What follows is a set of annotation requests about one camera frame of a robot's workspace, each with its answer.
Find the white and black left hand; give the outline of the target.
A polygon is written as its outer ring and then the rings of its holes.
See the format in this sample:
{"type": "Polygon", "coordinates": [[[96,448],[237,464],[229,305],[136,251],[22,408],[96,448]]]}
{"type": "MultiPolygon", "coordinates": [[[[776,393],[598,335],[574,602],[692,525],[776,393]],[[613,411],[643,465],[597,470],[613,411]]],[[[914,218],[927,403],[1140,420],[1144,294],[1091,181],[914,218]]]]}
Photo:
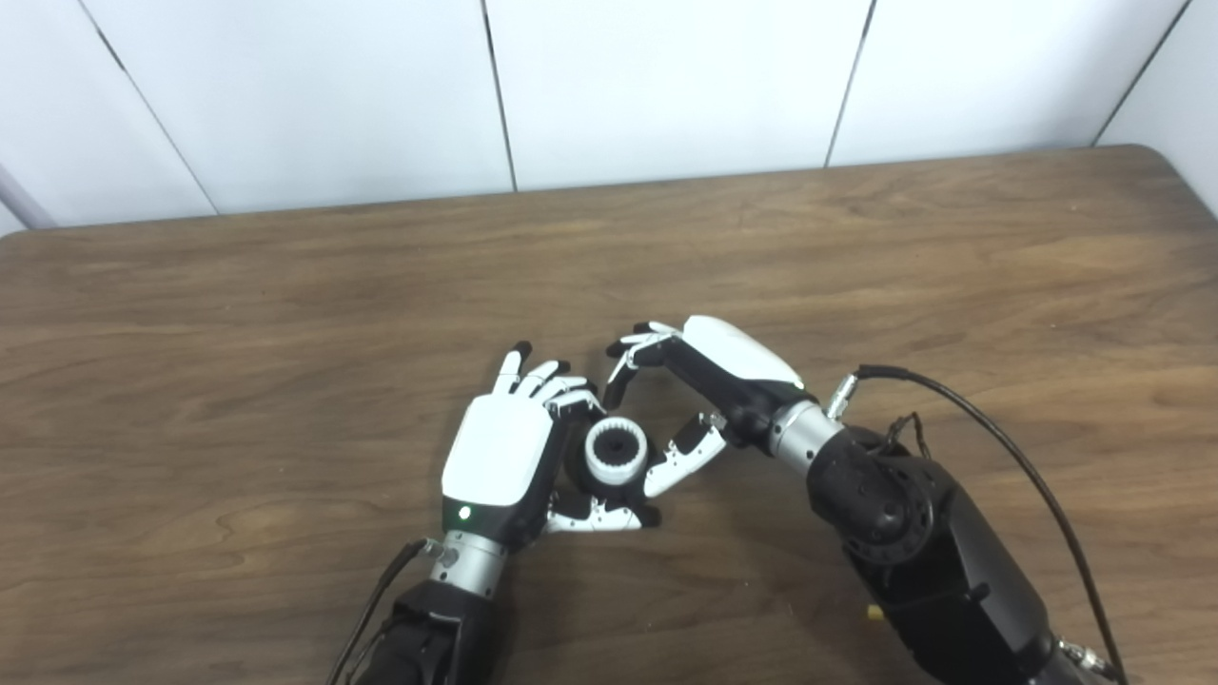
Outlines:
{"type": "Polygon", "coordinates": [[[652,442],[603,407],[565,360],[530,367],[514,342],[487,392],[462,414],[441,477],[441,524],[516,555],[549,531],[627,531],[661,524],[642,492],[652,442]]]}

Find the white and black right hand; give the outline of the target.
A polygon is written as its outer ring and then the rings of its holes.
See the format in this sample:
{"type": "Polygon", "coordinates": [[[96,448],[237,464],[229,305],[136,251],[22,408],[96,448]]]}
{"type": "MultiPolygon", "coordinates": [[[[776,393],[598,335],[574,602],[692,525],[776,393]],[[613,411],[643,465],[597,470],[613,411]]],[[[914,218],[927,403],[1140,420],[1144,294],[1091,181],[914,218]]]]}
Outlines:
{"type": "Polygon", "coordinates": [[[646,470],[642,492],[655,499],[700,470],[728,446],[758,449],[773,457],[775,425],[783,411],[811,400],[790,364],[736,325],[693,314],[674,328],[642,322],[610,342],[618,361],[600,403],[615,410],[628,382],[642,368],[663,367],[713,403],[669,439],[663,456],[646,470]]]}

